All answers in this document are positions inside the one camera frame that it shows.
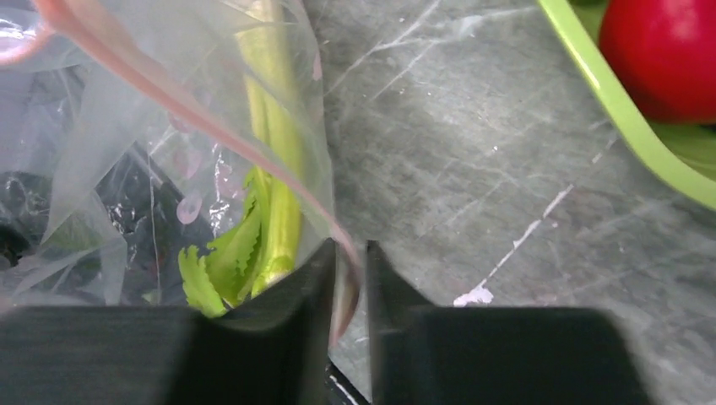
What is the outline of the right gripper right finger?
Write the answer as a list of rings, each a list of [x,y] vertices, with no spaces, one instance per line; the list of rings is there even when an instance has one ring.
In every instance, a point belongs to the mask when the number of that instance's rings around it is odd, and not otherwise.
[[[626,339],[587,307],[435,305],[366,245],[376,404],[652,404]]]

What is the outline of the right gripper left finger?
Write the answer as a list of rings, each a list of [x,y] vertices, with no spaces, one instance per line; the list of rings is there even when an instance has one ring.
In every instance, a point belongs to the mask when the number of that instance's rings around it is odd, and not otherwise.
[[[26,306],[1,318],[4,404],[324,404],[336,273],[324,241],[217,319],[180,306]]]

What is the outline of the green toy celery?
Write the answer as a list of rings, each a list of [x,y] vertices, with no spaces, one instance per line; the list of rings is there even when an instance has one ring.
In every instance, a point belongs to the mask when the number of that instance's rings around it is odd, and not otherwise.
[[[296,120],[278,97],[298,100],[296,74],[286,43],[282,7],[276,1],[235,1],[256,27],[236,35],[253,75],[245,75],[254,136],[286,166],[303,173],[303,147]],[[210,241],[200,255],[189,246],[178,255],[187,303],[208,317],[224,315],[247,298],[261,294],[293,271],[301,238],[300,204],[291,189],[266,170],[253,166],[241,222]]]

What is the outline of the clear zip top bag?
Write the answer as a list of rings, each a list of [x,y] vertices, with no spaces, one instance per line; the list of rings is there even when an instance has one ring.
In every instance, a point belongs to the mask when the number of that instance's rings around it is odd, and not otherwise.
[[[252,131],[236,35],[256,27],[235,1],[69,1],[70,25],[91,32],[136,77],[223,127],[221,138],[166,109],[48,24],[48,1],[1,4],[1,296],[5,305],[183,305],[180,251],[241,222],[253,166],[300,204],[292,273],[323,240],[344,250],[330,338],[360,293],[350,237],[334,217],[317,38],[301,1],[282,7],[298,100],[301,175]]]

